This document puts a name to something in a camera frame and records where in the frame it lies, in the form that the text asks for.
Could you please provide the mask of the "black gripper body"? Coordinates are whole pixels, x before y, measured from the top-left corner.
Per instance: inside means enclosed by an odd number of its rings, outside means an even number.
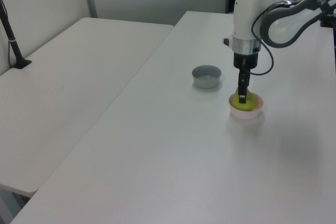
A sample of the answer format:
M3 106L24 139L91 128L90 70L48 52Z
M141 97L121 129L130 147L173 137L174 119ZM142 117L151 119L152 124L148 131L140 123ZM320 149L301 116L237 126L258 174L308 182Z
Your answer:
M257 67L258 53L242 55L234 53L234 67L237 69L253 69Z

